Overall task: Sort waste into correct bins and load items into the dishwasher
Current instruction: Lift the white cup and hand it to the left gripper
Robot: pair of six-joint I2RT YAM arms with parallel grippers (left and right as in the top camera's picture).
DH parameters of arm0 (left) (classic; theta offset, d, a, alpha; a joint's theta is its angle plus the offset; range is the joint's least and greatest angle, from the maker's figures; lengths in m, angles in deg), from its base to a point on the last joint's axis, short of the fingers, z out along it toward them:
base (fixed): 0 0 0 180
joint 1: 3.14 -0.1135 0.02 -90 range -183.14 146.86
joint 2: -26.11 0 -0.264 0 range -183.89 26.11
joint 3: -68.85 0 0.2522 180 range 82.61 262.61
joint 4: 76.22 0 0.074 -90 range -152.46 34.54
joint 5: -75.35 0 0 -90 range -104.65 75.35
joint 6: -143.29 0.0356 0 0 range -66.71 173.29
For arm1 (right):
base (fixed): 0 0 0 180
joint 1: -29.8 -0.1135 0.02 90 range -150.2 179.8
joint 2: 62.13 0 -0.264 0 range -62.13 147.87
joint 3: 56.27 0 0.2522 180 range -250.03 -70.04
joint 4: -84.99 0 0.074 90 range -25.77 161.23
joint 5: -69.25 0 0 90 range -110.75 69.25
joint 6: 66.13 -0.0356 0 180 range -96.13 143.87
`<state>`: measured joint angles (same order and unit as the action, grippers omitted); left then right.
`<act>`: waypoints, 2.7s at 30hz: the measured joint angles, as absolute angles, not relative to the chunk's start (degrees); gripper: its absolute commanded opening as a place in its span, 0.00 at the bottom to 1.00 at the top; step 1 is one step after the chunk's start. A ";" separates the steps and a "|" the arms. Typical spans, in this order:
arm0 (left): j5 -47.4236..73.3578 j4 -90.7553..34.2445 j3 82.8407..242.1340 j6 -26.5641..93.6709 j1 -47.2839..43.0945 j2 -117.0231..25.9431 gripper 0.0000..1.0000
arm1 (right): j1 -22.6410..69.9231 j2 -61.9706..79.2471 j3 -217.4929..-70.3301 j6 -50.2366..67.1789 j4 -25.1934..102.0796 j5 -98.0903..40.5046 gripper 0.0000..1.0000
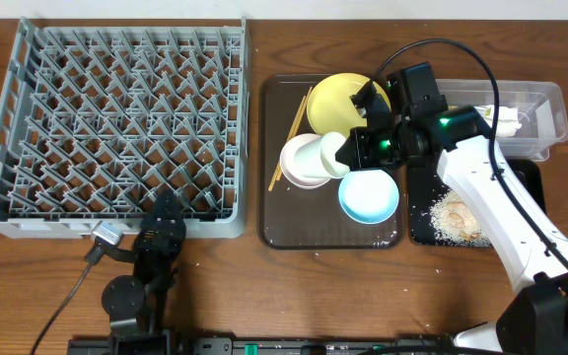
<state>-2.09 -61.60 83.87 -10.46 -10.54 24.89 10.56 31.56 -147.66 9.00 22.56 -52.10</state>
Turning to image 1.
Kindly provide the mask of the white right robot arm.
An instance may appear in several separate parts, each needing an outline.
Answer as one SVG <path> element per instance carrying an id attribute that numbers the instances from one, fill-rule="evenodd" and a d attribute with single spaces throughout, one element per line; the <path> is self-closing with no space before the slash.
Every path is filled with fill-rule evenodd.
<path id="1" fill-rule="evenodd" d="M 427 63 L 394 72 L 387 94 L 368 81 L 351 101 L 367 120 L 337 151 L 353 171 L 434 165 L 501 259 L 515 298 L 493 323 L 458 333 L 457 354 L 568 354 L 568 239 L 511 171 L 493 121 L 449 107 Z"/>

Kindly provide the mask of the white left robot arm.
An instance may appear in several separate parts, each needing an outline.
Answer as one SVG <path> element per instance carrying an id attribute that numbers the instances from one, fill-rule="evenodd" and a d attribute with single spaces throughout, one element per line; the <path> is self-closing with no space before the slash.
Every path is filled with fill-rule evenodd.
<path id="1" fill-rule="evenodd" d="M 167 293 L 175 284 L 175 262 L 185 237 L 181 207 L 174 193 L 166 190 L 141 221 L 131 248 L 104 248 L 111 259 L 133 265 L 130 275 L 114 278 L 103 291 L 103 308 L 114 333 L 163 330 Z"/>

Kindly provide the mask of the pale green cup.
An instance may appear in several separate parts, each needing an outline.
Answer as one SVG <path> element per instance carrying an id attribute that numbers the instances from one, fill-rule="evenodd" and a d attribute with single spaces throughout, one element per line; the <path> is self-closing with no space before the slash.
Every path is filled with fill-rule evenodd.
<path id="1" fill-rule="evenodd" d="M 350 168 L 336 161 L 337 151 L 346 142 L 339 132 L 324 135 L 302 134 L 301 146 L 293 155 L 296 170 L 305 178 L 343 178 Z"/>

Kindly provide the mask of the light blue bowl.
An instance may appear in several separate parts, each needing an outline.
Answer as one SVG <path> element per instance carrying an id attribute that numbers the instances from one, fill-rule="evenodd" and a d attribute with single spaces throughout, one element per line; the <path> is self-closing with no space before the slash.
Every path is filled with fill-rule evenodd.
<path id="1" fill-rule="evenodd" d="M 375 225 L 396 212 L 399 190 L 394 179 L 382 170 L 351 172 L 339 184 L 338 201 L 350 219 Z"/>

